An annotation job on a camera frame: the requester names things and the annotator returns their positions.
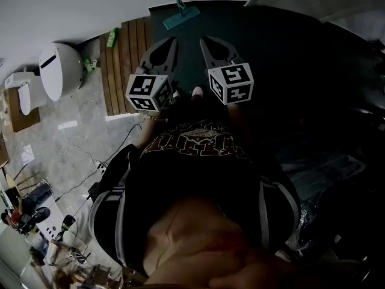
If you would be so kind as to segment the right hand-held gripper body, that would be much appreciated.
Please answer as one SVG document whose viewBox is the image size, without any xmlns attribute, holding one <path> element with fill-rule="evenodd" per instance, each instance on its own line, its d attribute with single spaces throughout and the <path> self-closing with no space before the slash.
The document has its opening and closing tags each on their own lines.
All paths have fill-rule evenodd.
<svg viewBox="0 0 385 289">
<path fill-rule="evenodd" d="M 208 78 L 210 89 L 224 105 L 251 99 L 254 79 L 248 63 L 211 68 Z"/>
</svg>

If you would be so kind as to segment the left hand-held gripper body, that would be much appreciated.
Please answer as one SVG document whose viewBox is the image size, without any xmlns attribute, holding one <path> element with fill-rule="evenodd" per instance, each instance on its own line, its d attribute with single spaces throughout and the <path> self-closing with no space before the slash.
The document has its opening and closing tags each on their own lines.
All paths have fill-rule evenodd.
<svg viewBox="0 0 385 289">
<path fill-rule="evenodd" d="M 174 92 L 174 73 L 139 67 L 129 76 L 126 99 L 137 111 L 160 112 Z"/>
</svg>

